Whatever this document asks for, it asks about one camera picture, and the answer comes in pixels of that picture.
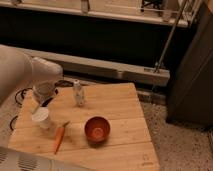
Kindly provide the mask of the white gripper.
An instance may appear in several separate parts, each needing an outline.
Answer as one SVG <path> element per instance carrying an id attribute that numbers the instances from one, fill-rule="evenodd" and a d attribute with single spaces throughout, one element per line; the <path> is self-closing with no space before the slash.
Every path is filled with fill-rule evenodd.
<path id="1" fill-rule="evenodd" d="M 38 103 L 43 103 L 55 94 L 55 84 L 53 82 L 45 82 L 33 86 L 33 98 Z"/>

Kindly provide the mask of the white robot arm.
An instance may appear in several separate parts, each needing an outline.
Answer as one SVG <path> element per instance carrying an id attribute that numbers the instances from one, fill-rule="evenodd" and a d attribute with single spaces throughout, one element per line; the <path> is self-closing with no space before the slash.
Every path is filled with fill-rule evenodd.
<path id="1" fill-rule="evenodd" d="M 0 45 L 0 106 L 12 93 L 30 87 L 37 101 L 46 100 L 62 76 L 59 64 Z"/>

